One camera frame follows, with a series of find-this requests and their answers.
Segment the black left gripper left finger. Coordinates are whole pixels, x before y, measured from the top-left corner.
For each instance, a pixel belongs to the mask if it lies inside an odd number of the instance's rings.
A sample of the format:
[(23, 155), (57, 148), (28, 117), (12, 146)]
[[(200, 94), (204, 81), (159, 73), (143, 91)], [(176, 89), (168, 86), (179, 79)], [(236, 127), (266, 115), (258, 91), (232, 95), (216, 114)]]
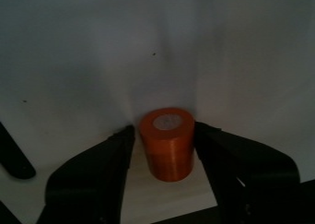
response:
[(128, 125), (56, 169), (36, 224), (120, 224), (134, 142)]

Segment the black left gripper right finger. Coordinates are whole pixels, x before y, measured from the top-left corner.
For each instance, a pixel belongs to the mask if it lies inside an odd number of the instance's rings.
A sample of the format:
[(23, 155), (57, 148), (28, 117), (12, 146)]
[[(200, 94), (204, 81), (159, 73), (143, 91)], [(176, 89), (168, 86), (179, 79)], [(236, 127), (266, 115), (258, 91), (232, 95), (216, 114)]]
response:
[(292, 159), (264, 144), (198, 122), (195, 148), (222, 224), (294, 221), (299, 172)]

